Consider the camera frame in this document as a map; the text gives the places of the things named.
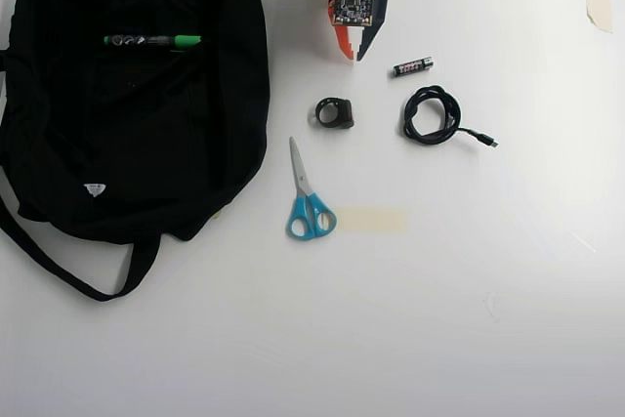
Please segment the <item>dark navy gripper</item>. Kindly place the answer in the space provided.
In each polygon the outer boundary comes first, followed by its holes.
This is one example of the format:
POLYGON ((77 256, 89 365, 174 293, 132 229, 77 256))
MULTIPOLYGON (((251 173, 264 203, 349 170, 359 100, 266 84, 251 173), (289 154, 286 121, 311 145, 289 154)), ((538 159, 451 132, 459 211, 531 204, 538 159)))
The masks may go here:
MULTIPOLYGON (((356 55, 356 60, 358 62, 361 62, 364 59, 376 35, 379 33, 382 25, 384 24, 388 2, 389 0, 374 0, 373 24, 371 26, 366 26, 362 30, 361 41, 356 55)), ((334 26, 339 50, 347 60, 353 63, 355 61, 355 53, 351 38, 351 30, 352 28, 347 25, 334 26)))

